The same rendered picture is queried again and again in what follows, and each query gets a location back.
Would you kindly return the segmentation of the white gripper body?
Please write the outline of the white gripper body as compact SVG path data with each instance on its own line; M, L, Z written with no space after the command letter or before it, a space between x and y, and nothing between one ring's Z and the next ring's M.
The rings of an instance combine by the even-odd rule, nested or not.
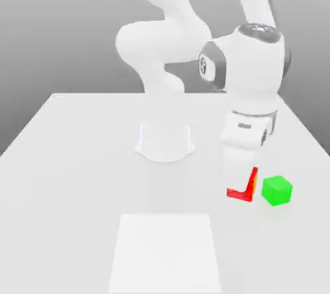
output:
M224 192L227 192L228 188L245 191L252 169L255 166L257 151L220 143L220 153L221 181Z

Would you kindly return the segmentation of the small red cube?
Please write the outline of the small red cube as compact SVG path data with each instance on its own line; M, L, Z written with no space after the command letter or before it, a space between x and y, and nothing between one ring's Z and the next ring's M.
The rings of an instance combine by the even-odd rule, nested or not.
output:
M257 175L258 175L258 168L254 167L251 171L251 175L249 177L246 189L244 191L237 191L231 188L227 188L227 192L226 192L227 197L238 199L241 201L252 202L255 189L257 186Z

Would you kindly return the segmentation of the small green cube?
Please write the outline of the small green cube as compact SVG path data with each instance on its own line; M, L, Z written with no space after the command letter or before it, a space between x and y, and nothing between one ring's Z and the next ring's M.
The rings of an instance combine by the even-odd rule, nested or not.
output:
M283 176L263 179L262 196L272 206L287 204L291 200L293 185Z

